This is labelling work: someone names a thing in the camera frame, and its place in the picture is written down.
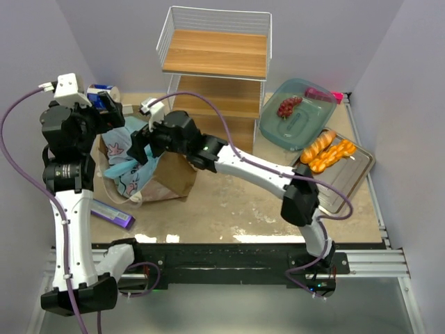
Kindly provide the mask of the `brown paper grocery bag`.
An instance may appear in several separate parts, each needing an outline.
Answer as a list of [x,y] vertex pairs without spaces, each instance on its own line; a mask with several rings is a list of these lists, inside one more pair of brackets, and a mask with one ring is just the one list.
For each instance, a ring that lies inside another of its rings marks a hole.
[[[125,118],[128,116],[143,120],[142,116],[136,114],[127,114]],[[99,187],[96,194],[99,198],[107,198],[115,205],[136,207],[145,202],[184,198],[191,192],[197,171],[180,154],[164,152],[159,157],[159,163],[151,180],[142,190],[130,198],[121,196],[117,192],[114,181],[104,176],[105,168],[109,167],[109,164],[101,135],[97,137],[97,143],[93,150],[93,156],[97,164],[95,185]]]

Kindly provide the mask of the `light blue plastic bag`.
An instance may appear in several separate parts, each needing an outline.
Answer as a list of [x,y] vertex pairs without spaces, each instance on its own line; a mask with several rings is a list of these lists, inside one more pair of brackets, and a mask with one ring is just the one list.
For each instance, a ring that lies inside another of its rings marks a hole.
[[117,192],[130,198],[151,180],[159,163],[154,157],[150,146],[145,148],[147,163],[140,164],[127,153],[131,147],[131,134],[142,129],[147,123],[133,116],[125,118],[123,127],[112,129],[101,135],[106,148],[109,167],[105,168],[104,176],[113,180]]

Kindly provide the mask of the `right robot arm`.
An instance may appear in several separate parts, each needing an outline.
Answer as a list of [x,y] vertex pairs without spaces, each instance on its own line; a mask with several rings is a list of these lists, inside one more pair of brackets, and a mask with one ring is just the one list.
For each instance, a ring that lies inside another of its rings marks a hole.
[[331,266],[332,240],[321,222],[319,191],[308,169],[277,165],[247,154],[221,138],[203,134],[185,111],[173,111],[161,121],[134,131],[128,155],[146,164],[146,148],[155,157],[164,152],[181,154],[197,169],[238,177],[267,190],[282,201],[281,217],[303,236],[312,257],[309,265]]

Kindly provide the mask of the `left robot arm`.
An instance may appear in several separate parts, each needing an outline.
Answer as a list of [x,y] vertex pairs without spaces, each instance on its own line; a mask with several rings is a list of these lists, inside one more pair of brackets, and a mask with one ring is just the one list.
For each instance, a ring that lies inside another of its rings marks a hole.
[[124,126],[122,105],[106,91],[104,109],[53,101],[40,116],[47,144],[42,151],[45,191],[51,195],[56,230],[56,266],[52,288],[40,297],[43,310],[69,317],[111,310],[118,280],[134,260],[133,241],[119,241],[95,264],[90,237],[97,135]]

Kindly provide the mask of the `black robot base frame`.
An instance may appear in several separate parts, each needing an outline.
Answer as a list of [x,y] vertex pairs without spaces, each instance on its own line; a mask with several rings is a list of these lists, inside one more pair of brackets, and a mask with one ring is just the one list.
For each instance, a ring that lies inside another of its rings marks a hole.
[[166,289],[170,284],[288,285],[293,278],[316,291],[334,289],[332,274],[350,272],[347,255],[331,250],[328,257],[313,263],[304,244],[140,244],[135,262],[153,263],[151,283]]

